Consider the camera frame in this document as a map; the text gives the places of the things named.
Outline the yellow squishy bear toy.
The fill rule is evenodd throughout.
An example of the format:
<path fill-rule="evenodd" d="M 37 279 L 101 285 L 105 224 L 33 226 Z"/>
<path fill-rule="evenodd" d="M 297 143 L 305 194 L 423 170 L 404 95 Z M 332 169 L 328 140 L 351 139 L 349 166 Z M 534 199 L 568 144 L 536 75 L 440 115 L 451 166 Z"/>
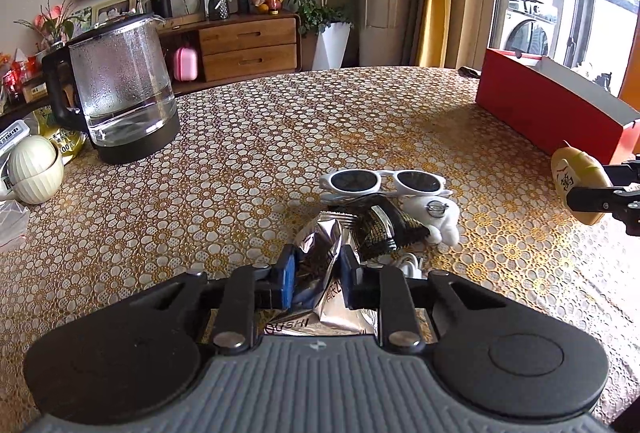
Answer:
<path fill-rule="evenodd" d="M 568 208 L 567 194 L 575 187 L 605 188 L 613 184 L 604 167 L 582 150 L 570 146 L 556 149 L 551 157 L 551 176 L 556 193 Z"/>

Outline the silver foil snack bag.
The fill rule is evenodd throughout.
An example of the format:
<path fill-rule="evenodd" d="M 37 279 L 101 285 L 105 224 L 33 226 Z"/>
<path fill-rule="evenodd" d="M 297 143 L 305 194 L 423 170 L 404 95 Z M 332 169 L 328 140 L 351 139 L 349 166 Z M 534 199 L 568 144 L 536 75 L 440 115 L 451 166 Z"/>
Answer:
<path fill-rule="evenodd" d="M 266 323 L 266 335 L 374 335 L 378 313 L 370 309 L 349 309 L 344 302 L 338 253 L 350 245 L 357 260 L 374 268 L 397 266 L 409 278 L 422 277 L 422 261 L 404 249 L 363 261 L 355 251 L 345 214 L 324 210 L 306 224 L 294 239 L 302 251 L 296 265 L 291 309 Z"/>

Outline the white plush toy keychain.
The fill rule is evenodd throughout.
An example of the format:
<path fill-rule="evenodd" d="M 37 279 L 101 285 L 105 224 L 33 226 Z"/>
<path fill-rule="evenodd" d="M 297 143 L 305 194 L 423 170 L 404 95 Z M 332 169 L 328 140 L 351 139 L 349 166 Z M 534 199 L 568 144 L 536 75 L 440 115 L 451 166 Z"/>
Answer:
<path fill-rule="evenodd" d="M 410 196 L 401 201 L 401 209 L 426 227 L 430 245 L 459 243 L 460 208 L 454 201 L 435 195 Z"/>

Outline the white round sunglasses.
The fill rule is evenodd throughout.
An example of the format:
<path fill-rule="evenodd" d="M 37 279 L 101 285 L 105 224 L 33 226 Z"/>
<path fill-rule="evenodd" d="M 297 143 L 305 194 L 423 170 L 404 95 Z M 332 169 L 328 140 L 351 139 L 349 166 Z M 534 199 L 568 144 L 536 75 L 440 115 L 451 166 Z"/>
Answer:
<path fill-rule="evenodd" d="M 388 196 L 450 196 L 446 180 L 422 170 L 343 169 L 322 175 L 319 185 L 327 194 L 349 198 L 368 195 Z"/>

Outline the black shiny snack packet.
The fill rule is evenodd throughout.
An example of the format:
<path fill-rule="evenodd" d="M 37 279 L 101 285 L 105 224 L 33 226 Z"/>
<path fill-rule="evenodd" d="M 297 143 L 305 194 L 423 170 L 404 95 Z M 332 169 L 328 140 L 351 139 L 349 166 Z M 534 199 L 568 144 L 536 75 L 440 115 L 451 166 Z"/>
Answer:
<path fill-rule="evenodd" d="M 432 238 L 430 229 L 402 211 L 390 197 L 367 195 L 330 202 L 328 210 L 345 214 L 355 251 L 360 260 L 374 260 Z"/>

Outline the red cardboard box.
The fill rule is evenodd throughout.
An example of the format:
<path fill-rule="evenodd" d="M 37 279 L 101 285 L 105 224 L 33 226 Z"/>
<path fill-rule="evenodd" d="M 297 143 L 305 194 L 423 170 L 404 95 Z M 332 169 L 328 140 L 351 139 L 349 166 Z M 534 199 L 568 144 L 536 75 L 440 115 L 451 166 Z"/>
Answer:
<path fill-rule="evenodd" d="M 620 164 L 639 139 L 639 112 L 547 56 L 488 49 L 476 102 L 551 155 L 568 144 Z"/>

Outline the washing machine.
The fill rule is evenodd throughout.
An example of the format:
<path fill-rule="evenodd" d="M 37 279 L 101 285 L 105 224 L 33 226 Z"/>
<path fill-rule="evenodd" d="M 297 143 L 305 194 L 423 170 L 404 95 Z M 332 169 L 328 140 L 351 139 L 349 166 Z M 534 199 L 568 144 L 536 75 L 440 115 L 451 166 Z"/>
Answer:
<path fill-rule="evenodd" d="M 498 0 L 491 49 L 550 56 L 558 9 L 538 0 Z"/>

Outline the yellow snack bag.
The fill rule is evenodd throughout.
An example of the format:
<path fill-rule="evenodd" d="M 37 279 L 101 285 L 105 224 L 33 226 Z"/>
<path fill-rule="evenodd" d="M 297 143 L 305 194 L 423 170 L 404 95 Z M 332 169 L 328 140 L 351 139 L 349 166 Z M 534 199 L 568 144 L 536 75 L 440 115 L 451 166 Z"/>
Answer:
<path fill-rule="evenodd" d="M 49 106 L 37 108 L 32 115 L 36 121 L 37 133 L 58 147 L 64 166 L 79 155 L 87 139 L 85 133 L 60 126 Z"/>

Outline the cream ribbed round container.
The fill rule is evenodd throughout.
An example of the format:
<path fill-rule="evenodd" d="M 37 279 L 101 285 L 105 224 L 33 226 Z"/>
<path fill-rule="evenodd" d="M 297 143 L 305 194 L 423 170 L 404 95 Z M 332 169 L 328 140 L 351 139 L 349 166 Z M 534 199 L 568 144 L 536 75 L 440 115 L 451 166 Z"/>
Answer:
<path fill-rule="evenodd" d="M 40 135 L 20 141 L 9 154 L 1 199 L 16 199 L 36 206 L 50 200 L 60 189 L 64 164 L 60 149 Z"/>

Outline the pink small case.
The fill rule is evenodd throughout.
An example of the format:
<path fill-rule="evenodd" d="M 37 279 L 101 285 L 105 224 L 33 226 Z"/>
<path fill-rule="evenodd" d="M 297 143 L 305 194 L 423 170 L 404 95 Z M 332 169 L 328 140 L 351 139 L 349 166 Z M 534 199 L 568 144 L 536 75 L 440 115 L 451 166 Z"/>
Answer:
<path fill-rule="evenodd" d="M 172 56 L 172 72 L 178 82 L 194 81 L 198 78 L 198 52 L 190 46 L 180 46 Z"/>

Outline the clear plastic bag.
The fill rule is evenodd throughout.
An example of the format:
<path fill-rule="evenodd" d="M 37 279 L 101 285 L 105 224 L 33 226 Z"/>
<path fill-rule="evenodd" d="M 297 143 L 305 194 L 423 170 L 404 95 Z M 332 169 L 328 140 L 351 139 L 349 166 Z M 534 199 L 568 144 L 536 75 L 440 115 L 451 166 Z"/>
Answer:
<path fill-rule="evenodd" d="M 29 210 L 16 200 L 1 202 L 0 207 L 0 252 L 9 252 L 23 247 L 26 242 Z"/>

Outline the glass electric kettle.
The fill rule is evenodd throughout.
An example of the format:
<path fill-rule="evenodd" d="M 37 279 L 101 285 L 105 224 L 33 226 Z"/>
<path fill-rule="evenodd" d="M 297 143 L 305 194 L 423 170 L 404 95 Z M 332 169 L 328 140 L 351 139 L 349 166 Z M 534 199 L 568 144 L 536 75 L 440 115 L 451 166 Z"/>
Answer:
<path fill-rule="evenodd" d="M 85 132 L 102 161 L 130 164 L 180 131 L 155 14 L 126 14 L 73 38 L 42 59 L 56 122 Z"/>

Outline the wooden tv cabinet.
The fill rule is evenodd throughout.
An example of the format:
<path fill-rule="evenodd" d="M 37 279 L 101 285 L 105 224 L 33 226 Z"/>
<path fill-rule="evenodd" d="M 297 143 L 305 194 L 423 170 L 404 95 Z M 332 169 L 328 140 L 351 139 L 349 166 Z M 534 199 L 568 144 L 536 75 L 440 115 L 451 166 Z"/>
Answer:
<path fill-rule="evenodd" d="M 169 19 L 158 30 L 167 65 L 182 46 L 195 50 L 198 75 L 175 80 L 177 95 L 223 84 L 299 71 L 299 17 L 278 14 L 232 15 L 218 22 L 180 24 Z"/>

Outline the white planter pot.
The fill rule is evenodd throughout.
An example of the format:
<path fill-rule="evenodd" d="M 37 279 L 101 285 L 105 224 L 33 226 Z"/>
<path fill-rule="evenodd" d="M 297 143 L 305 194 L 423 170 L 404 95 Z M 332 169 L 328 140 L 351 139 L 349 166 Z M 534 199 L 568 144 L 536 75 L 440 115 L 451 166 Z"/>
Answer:
<path fill-rule="evenodd" d="M 318 34 L 312 70 L 342 67 L 350 30 L 350 23 L 333 23 Z"/>

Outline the black cylinder speaker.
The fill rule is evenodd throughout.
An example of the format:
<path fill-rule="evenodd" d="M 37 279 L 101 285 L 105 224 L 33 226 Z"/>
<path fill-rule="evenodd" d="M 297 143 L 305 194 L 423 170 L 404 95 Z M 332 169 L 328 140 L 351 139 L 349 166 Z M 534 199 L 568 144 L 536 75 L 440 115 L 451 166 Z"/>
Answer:
<path fill-rule="evenodd" d="M 160 17 L 172 17 L 171 0 L 150 0 L 151 11 Z"/>

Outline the red gift box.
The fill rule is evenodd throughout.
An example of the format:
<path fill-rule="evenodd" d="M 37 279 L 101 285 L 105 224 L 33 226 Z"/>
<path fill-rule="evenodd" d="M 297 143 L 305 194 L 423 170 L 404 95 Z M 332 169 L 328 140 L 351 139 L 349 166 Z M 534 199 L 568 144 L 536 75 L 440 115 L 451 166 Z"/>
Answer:
<path fill-rule="evenodd" d="M 1 68 L 2 90 L 8 95 L 12 105 L 24 104 L 27 86 L 35 86 L 41 79 L 40 65 L 35 56 L 26 60 L 13 60 Z"/>

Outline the photo frame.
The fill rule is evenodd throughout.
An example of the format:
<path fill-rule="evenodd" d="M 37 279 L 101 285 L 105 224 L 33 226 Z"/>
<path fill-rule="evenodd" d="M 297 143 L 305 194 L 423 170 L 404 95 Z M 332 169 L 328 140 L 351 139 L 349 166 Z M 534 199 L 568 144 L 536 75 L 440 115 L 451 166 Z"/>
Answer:
<path fill-rule="evenodd" d="M 113 17 L 135 10 L 136 6 L 137 0 L 108 0 L 96 4 L 92 8 L 92 23 L 93 25 L 104 23 Z"/>

